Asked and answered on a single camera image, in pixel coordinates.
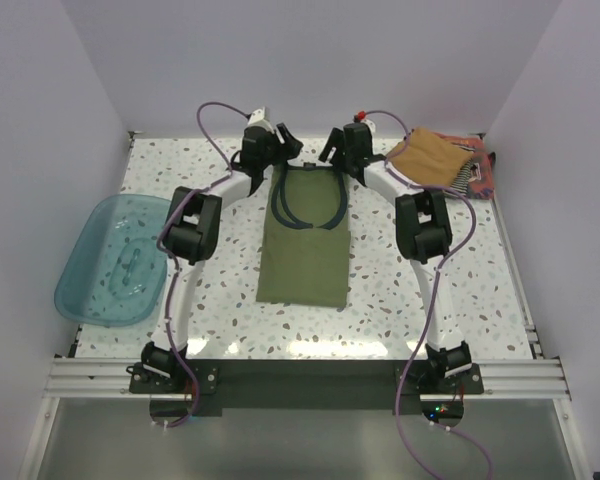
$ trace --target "white wall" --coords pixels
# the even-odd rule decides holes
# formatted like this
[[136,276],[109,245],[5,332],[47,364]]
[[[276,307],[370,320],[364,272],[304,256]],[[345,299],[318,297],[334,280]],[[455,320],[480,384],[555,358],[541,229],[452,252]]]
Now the white wall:
[[16,478],[55,352],[53,291],[128,143],[57,0],[0,0],[0,480]]
[[[199,135],[206,100],[326,135],[360,109],[485,131],[559,0],[63,0],[128,129]],[[216,132],[243,127],[209,112]]]
[[564,0],[487,139],[533,318],[600,470],[600,0]]

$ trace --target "tan cloth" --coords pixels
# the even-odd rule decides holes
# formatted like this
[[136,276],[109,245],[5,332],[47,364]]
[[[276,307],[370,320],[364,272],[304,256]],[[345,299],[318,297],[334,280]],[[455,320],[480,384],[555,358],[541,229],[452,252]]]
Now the tan cloth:
[[[403,145],[404,142],[396,145],[388,157],[400,151]],[[418,127],[411,133],[407,149],[391,157],[390,161],[400,173],[416,183],[449,187],[472,155],[431,130]]]

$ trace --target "speckled white surface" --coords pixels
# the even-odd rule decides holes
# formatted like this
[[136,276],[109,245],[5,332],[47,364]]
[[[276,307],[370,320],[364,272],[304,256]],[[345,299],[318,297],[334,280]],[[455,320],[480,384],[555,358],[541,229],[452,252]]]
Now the speckled white surface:
[[[239,139],[220,139],[232,153]],[[315,161],[324,139],[305,140],[300,157]],[[375,140],[386,152],[395,140]],[[224,164],[200,139],[138,139],[122,193],[171,198],[173,189],[201,187]],[[417,282],[395,246],[393,206],[350,184],[350,292],[342,310],[255,302],[260,245],[270,182],[223,212],[220,242],[207,262],[193,303],[189,355],[204,358],[406,359],[424,323]],[[491,203],[475,200],[476,235],[449,263],[454,307],[475,359],[532,358]],[[466,207],[448,200],[454,243],[469,228]],[[157,322],[124,328],[85,325],[78,357],[138,358]]]

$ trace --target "black mounting plate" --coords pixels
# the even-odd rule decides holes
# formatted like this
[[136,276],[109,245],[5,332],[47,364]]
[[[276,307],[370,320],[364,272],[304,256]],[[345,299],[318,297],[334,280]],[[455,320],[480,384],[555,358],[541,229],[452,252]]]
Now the black mounting plate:
[[[187,360],[201,386],[199,416],[220,416],[224,408],[393,411],[397,379],[405,363],[394,360]],[[403,390],[401,414],[420,415],[421,394],[453,394],[451,385],[444,382],[438,391],[417,386],[414,378],[424,372],[426,363],[422,360],[412,365],[416,376],[409,375]],[[462,377],[465,394],[484,392],[481,376],[480,381],[474,382],[474,374],[480,376],[475,364],[471,372]],[[173,385],[169,389],[164,378],[158,377],[150,374],[137,380],[138,377],[132,376],[129,392],[185,393],[183,388],[173,391]],[[181,400],[173,402],[182,404]]]

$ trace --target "teal plastic tray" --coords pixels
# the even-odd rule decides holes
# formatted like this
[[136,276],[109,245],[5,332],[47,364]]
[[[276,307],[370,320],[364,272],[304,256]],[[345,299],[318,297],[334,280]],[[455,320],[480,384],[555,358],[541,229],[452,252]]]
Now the teal plastic tray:
[[147,195],[114,195],[93,211],[55,291],[64,317],[108,327],[147,318],[167,275],[156,239],[169,201]]

